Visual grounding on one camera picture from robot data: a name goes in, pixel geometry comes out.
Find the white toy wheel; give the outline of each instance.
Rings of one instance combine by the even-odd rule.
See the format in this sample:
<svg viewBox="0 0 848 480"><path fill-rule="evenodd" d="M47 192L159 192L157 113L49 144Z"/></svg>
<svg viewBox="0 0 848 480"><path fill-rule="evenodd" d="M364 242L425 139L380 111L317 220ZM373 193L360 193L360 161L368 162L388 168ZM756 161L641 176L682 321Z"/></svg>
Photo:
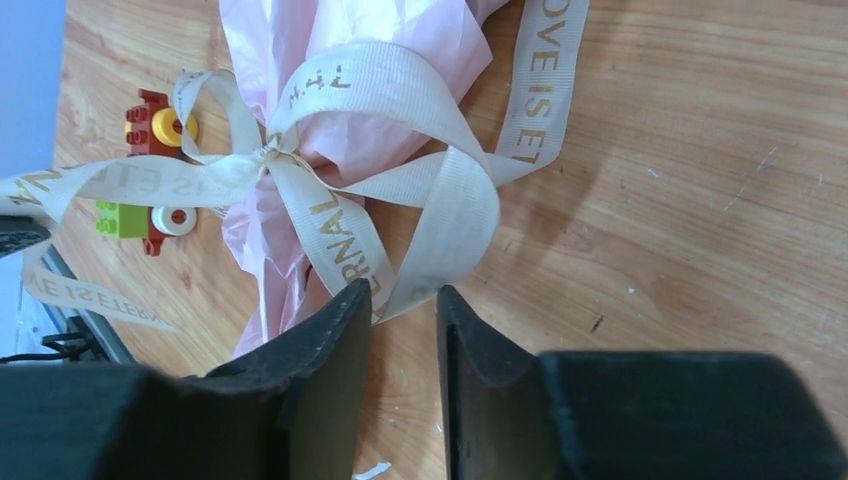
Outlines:
<svg viewBox="0 0 848 480"><path fill-rule="evenodd" d="M150 219L153 226L160 232L179 237L187 234L197 225L197 209L153 207Z"/></svg>

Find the pink tissue paper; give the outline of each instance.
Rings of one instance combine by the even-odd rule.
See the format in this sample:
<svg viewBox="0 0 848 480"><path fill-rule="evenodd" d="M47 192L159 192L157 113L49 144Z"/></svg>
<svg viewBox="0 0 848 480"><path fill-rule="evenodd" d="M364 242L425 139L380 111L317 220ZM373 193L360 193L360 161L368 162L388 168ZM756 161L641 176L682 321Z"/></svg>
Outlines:
<svg viewBox="0 0 848 480"><path fill-rule="evenodd" d="M353 42L414 50L459 101L491 62L480 25L506 0L220 0L221 21L242 98L262 123L307 58ZM332 184L348 185L406 161L427 138L384 119L319 113L298 125L299 154ZM238 357L320 309L330 294L312 271L270 176L230 208L224 240L257 278L260 305Z"/></svg>

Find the yellow round stud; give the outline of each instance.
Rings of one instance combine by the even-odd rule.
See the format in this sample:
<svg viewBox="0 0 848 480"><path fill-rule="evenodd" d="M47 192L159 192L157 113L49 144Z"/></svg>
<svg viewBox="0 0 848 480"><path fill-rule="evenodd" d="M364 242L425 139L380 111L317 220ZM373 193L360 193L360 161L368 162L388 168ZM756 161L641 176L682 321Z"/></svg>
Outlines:
<svg viewBox="0 0 848 480"><path fill-rule="evenodd" d="M150 122L153 127L153 135L156 139L169 147L179 147L182 145L182 135L174 128L174 124L179 124L177 112L173 107L163 108L153 115ZM191 138L197 139L199 127L197 119L194 115L188 116L188 133Z"/></svg>

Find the scratch mark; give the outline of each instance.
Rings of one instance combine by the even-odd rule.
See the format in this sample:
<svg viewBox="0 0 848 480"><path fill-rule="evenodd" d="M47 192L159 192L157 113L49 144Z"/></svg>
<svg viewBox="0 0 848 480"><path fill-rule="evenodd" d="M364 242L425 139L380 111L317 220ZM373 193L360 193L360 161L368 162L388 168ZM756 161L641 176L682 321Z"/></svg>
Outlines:
<svg viewBox="0 0 848 480"><path fill-rule="evenodd" d="M824 324L827 322L829 317L830 317L830 310L825 310L824 315L822 315L822 318L819 319L819 330L821 330L821 328L824 327Z"/></svg>
<svg viewBox="0 0 848 480"><path fill-rule="evenodd" d="M771 158L774 156L774 152L776 152L776 151L777 151L777 148L778 148L778 147L777 147L777 146L775 146L774 148L772 148L772 149L769 151L769 153L767 153L767 154L766 154L766 156L765 156L765 157L763 157L763 160L762 160L762 161L760 162L760 164L757 166L757 169L756 169L756 170L754 170L754 171L753 171L753 172L751 172L751 173L747 173L747 174L743 174L743 175L742 175L743 177L744 177L744 176L747 176L747 177L748 177L748 180L745 182L745 185L742 185L742 188L740 188L740 189L739 189L739 192L737 192L737 193L736 193L736 196L735 196L735 197L733 197L733 200L731 200L731 201L730 201L730 203L728 203L728 204L727 204L727 206L726 206L726 207L724 207L724 209L722 210L723 212L726 212L726 211L727 211L727 209L729 209L730 207L732 207L732 206L733 206L733 204L734 204L734 203L736 203L736 201L737 201L737 200L739 200L739 197L740 197L740 196L742 196L742 192L744 192L744 191L745 191L745 189L746 189L746 188L748 188L748 185L750 185L750 184L751 184L751 180L753 180L753 179L754 179L754 175L755 175L757 172L759 172L760 170L762 170L762 169L764 169L764 168L768 168L768 167L770 167L770 166L772 166L772 165L774 164L774 162L769 162L769 159L771 159Z"/></svg>
<svg viewBox="0 0 848 480"><path fill-rule="evenodd" d="M653 168L649 168L649 169L648 169L648 173L650 173L651 175L653 175L653 176L654 176L654 178L656 178L657 180L659 180L659 181L663 182L663 185L665 185L665 180L663 180L663 178L660 176L660 174L659 174L659 173L657 173L657 171L656 171L656 170L654 170Z"/></svg>
<svg viewBox="0 0 848 480"><path fill-rule="evenodd" d="M591 331L591 332L589 332L589 333L595 333L595 332L598 330L598 327L600 327L600 326L601 326L601 323L602 323L603 321L604 321L604 316L603 316L603 315L601 315L600 317L598 317L598 320L595 322L595 324L594 324L594 325L592 325L592 331Z"/></svg>
<svg viewBox="0 0 848 480"><path fill-rule="evenodd" d="M750 184L751 184L751 179L749 178L748 181L745 182L745 185L742 185L742 188L739 189L739 192L736 193L736 196L733 197L733 200L731 200L730 203L728 203L727 206L724 207L724 210L722 210L722 211L726 212L728 208L732 207L733 204L736 203L736 200L739 200L739 196L742 195L742 192L744 192L745 189L748 188L748 185L750 185Z"/></svg>
<svg viewBox="0 0 848 480"><path fill-rule="evenodd" d="M768 160L772 157L772 155L774 155L774 152L776 152L776 151L777 151L777 147L774 147L774 148L771 149L771 151L769 151L769 153L766 155L766 157L763 158L763 161L760 162L760 166L757 167L757 170L756 170L757 172L762 170L763 167L768 168L768 167L771 166L770 163L767 165L766 162L768 162Z"/></svg>

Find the cream ribbon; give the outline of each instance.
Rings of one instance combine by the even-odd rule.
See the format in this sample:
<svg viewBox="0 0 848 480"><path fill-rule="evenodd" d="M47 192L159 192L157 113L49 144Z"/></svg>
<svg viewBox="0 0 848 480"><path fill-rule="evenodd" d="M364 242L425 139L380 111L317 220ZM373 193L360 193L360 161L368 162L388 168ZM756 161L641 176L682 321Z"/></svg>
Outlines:
<svg viewBox="0 0 848 480"><path fill-rule="evenodd" d="M357 43L318 54L294 72L268 121L264 145L231 72L184 75L172 97L180 120L186 122L205 86L227 113L232 154L203 155L184 132L184 152L203 165L149 155L6 179L0 182L0 214L32 216L55 232L74 196L220 212L241 202L270 172L330 293L367 278L373 321L394 318L480 263L499 221L497 185L543 168L559 155L588 0L553 3L525 3L497 154L483 152L441 76L423 58L393 44ZM297 122L320 112L402 122L448 147L348 187L332 187L296 153ZM397 274L365 209L342 193L423 209ZM49 245L42 242L24 252L24 285L36 299L178 331L117 293L46 270L40 259Z"/></svg>

